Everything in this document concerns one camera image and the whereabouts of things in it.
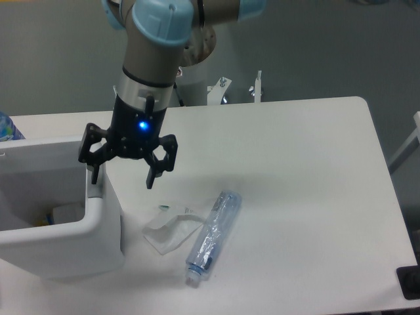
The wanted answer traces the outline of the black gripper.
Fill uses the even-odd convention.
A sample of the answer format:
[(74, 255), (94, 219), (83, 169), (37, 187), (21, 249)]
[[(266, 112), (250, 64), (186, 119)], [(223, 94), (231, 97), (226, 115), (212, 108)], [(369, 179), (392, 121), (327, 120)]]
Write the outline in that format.
[[(146, 179), (152, 189), (156, 178), (175, 168), (178, 142), (175, 135), (159, 137), (166, 110), (158, 110), (152, 95), (146, 97), (143, 109), (134, 108), (117, 97), (108, 130), (88, 123), (79, 146), (78, 161), (86, 166), (101, 166), (115, 158), (142, 159), (150, 166)], [(158, 159), (154, 150), (165, 151)]]

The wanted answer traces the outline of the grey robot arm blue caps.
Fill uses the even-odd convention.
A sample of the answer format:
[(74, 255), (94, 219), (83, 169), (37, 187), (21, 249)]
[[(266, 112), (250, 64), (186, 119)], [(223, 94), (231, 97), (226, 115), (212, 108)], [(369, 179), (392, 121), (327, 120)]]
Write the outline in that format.
[(96, 184), (102, 164), (115, 157), (144, 159), (146, 179), (171, 172), (177, 156), (175, 135), (160, 136), (184, 49), (195, 28), (260, 15), (266, 1), (103, 1), (108, 20), (127, 34), (121, 79), (115, 89), (107, 129), (88, 123), (78, 160)]

